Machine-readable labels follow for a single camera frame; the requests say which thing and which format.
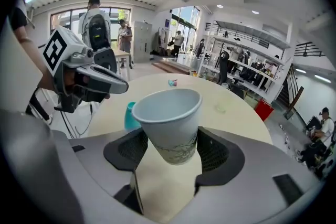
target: round table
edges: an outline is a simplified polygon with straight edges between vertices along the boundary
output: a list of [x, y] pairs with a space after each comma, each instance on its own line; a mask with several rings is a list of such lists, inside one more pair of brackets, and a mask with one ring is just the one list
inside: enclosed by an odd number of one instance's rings
[[[202, 95], [200, 126], [272, 144], [263, 121], [243, 99], [205, 79], [169, 73], [132, 80], [126, 93], [112, 94], [109, 100], [104, 100], [92, 119], [89, 136], [123, 130], [129, 102], [138, 102], [148, 94], [172, 89], [174, 87], [169, 86], [168, 80], [175, 79], [178, 88], [194, 89]], [[169, 100], [162, 100], [157, 105], [164, 108], [165, 102]], [[144, 215], [165, 223], [193, 198], [195, 178], [202, 173], [201, 158], [196, 151], [188, 163], [170, 165], [149, 141], [136, 173]]]

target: black cable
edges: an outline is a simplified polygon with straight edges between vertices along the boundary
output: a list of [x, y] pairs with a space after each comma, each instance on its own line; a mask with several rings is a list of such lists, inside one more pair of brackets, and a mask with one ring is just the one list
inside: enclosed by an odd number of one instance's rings
[[93, 110], [92, 110], [92, 104], [90, 103], [90, 112], [91, 112], [91, 119], [90, 119], [90, 121], [89, 121], [89, 124], [88, 124], [88, 126], [86, 127], [86, 129], [84, 130], [84, 132], [82, 132], [82, 133], [79, 133], [78, 132], [78, 130], [77, 130], [77, 127], [75, 126], [75, 130], [76, 130], [76, 132], [77, 132], [77, 134], [79, 135], [79, 136], [81, 136], [81, 135], [83, 135], [83, 133], [85, 133], [86, 132], [86, 130], [89, 128], [89, 126], [90, 126], [90, 123], [91, 123], [91, 121], [92, 121], [92, 114], [93, 114]]
[[66, 121], [65, 121], [65, 119], [64, 119], [64, 116], [63, 116], [62, 111], [60, 111], [60, 113], [61, 113], [61, 116], [62, 116], [62, 118], [63, 118], [64, 124], [65, 124], [66, 128], [68, 129], [68, 132], [69, 132], [71, 138], [72, 138], [72, 139], [75, 139], [74, 136], [72, 135], [72, 133], [70, 132], [70, 129], [69, 129], [69, 127], [68, 127], [68, 125], [67, 125], [67, 123], [66, 123]]

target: red bin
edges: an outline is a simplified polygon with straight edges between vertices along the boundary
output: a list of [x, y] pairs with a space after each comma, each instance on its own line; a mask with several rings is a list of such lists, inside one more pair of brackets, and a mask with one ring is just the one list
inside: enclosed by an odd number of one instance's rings
[[266, 103], [263, 99], [260, 99], [259, 103], [257, 104], [254, 110], [257, 112], [259, 117], [265, 121], [270, 113], [274, 110], [268, 103]]

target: white paper cup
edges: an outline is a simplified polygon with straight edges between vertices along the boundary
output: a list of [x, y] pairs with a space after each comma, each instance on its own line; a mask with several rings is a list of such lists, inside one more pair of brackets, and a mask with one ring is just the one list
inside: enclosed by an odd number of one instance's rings
[[194, 90], [166, 90], [147, 95], [132, 114], [165, 161], [180, 165], [195, 153], [201, 104]]

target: backpack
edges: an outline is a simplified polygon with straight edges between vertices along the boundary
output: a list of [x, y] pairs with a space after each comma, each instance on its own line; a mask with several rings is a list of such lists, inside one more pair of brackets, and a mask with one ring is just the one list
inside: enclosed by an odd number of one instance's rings
[[111, 46], [110, 37], [107, 37], [105, 19], [101, 14], [96, 14], [91, 18], [88, 29], [93, 51]]

